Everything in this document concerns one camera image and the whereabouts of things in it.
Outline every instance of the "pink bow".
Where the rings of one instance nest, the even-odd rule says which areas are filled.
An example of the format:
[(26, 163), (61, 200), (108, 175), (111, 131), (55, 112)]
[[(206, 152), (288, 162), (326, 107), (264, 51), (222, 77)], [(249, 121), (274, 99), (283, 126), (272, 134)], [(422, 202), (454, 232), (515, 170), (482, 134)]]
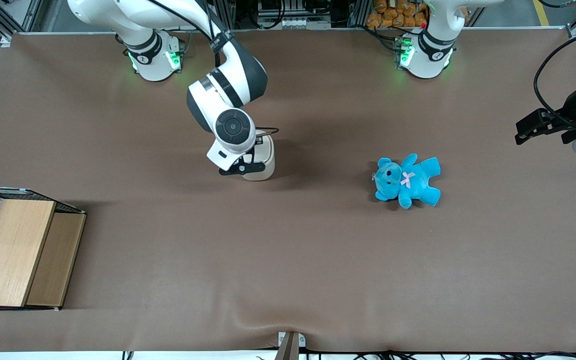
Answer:
[(403, 171), (403, 173), (401, 173), (401, 175), (404, 176), (404, 179), (401, 181), (401, 184), (406, 185), (406, 187), (408, 189), (410, 189), (410, 178), (415, 176), (415, 173), (414, 172), (407, 173), (406, 171)]

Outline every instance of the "teddy bear ear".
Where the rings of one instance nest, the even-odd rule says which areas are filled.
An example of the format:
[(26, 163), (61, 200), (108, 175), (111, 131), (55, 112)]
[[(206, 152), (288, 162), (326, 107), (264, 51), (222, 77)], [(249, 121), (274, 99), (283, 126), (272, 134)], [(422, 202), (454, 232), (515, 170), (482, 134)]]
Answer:
[(387, 198), (384, 194), (380, 193), (379, 191), (375, 192), (374, 196), (377, 197), (377, 200), (380, 200), (380, 201), (390, 200), (389, 198)]
[(379, 161), (377, 161), (377, 166), (382, 167), (386, 164), (390, 164), (391, 162), (393, 162), (393, 160), (389, 159), (388, 157), (382, 157), (379, 159)]

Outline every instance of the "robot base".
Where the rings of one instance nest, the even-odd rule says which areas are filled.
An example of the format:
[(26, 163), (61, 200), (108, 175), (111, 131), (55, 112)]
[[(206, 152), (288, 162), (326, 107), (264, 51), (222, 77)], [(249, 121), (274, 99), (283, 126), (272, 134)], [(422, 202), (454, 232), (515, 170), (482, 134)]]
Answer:
[(173, 73), (180, 73), (186, 52), (186, 43), (181, 39), (165, 31), (156, 30), (156, 32), (161, 36), (163, 44), (161, 51), (153, 57), (151, 63), (142, 64), (128, 53), (135, 73), (149, 82), (160, 82)]
[(452, 49), (447, 55), (437, 52), (437, 56), (441, 56), (441, 60), (432, 61), (426, 53), (420, 50), (419, 36), (413, 34), (406, 34), (397, 38), (395, 48), (402, 50), (400, 53), (395, 53), (397, 68), (405, 69), (421, 79), (432, 79), (441, 74), (442, 70), (448, 66), (450, 56), (453, 54)]

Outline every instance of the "blue teddy bear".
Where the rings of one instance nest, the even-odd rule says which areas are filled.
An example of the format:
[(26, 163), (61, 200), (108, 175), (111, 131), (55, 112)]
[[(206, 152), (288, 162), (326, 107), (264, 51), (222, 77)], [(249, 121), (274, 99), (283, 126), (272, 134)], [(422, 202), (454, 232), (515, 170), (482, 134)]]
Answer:
[(388, 201), (398, 197), (399, 205), (404, 209), (411, 207), (412, 199), (421, 200), (432, 207), (437, 205), (442, 192), (428, 185), (428, 180), (441, 174), (439, 160), (432, 157), (419, 164), (415, 164), (416, 161), (416, 153), (408, 155), (401, 166), (388, 157), (379, 159), (379, 170), (374, 175), (377, 199)]

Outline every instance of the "brown fabric surface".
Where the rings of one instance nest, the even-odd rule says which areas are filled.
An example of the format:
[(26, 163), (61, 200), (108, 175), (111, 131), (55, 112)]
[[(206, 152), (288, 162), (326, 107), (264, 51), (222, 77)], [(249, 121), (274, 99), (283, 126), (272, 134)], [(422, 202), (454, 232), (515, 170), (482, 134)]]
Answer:
[[(247, 105), (281, 128), (265, 182), (221, 177), (181, 75), (134, 75), (112, 36), (0, 50), (0, 186), (88, 211), (65, 310), (0, 312), (0, 351), (576, 351), (576, 154), (514, 142), (564, 30), (469, 30), (439, 78), (359, 31), (237, 35), (268, 72)], [(543, 74), (558, 107), (576, 44)], [(374, 198), (379, 157), (437, 156), (436, 208)]]

